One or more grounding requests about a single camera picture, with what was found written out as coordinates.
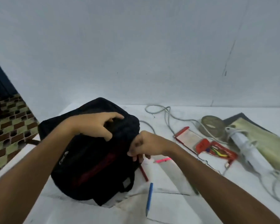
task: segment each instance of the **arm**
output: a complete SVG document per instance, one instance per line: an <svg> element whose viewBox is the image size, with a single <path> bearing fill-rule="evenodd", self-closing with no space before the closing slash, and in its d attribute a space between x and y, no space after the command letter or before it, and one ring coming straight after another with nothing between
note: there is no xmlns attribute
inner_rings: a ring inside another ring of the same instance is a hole
<svg viewBox="0 0 280 224"><path fill-rule="evenodd" d="M172 141L142 131L128 152L134 160L138 154L162 154L172 158L224 224L280 223L280 219L253 196Z"/></svg>
<svg viewBox="0 0 280 224"><path fill-rule="evenodd" d="M38 146L0 178L0 223L23 223L56 162L71 139L79 133L93 137L112 134L103 127L118 113L96 113L73 116L59 124Z"/></svg>

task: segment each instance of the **roll of tape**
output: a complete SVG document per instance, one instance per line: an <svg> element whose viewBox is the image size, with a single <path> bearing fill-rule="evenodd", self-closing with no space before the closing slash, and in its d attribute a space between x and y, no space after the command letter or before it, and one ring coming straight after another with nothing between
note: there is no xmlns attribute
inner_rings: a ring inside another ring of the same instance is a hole
<svg viewBox="0 0 280 224"><path fill-rule="evenodd" d="M216 138L224 140L225 135L225 124L222 119L216 116L204 116L201 119L201 124ZM200 125L198 130L205 136L211 137L206 130Z"/></svg>

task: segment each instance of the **checkered floor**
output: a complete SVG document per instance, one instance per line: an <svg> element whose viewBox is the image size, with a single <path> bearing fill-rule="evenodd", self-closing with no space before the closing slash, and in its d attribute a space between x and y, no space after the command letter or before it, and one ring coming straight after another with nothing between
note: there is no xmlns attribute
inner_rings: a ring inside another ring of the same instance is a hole
<svg viewBox="0 0 280 224"><path fill-rule="evenodd" d="M38 134L38 121L19 94L0 101L4 117L0 118L0 169Z"/></svg>

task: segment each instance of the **blue pen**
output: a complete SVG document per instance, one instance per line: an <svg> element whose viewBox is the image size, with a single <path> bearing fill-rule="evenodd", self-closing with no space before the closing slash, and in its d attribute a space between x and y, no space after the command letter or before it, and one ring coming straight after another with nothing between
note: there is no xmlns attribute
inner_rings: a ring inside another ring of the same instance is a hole
<svg viewBox="0 0 280 224"><path fill-rule="evenodd" d="M151 195L152 194L153 194L153 183L150 183L149 192L148 192L148 198L147 198L147 204L146 204L146 217L147 217L148 212L149 212L150 202L151 202Z"/></svg>

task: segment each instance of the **hand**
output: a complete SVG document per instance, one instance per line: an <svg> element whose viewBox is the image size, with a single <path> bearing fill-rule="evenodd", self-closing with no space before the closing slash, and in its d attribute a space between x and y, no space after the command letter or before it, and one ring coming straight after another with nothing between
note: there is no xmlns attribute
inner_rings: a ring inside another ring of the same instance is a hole
<svg viewBox="0 0 280 224"><path fill-rule="evenodd" d="M112 138L112 133L105 127L105 122L113 122L113 118L123 119L123 115L117 112L102 112L71 116L64 121L73 134L85 134L91 137L103 137L106 141Z"/></svg>
<svg viewBox="0 0 280 224"><path fill-rule="evenodd" d="M138 156L141 163L143 161L143 154L149 159L153 155L168 156L176 147L179 146L172 141L150 132L142 131L132 141L127 155L132 156L133 161L136 161Z"/></svg>

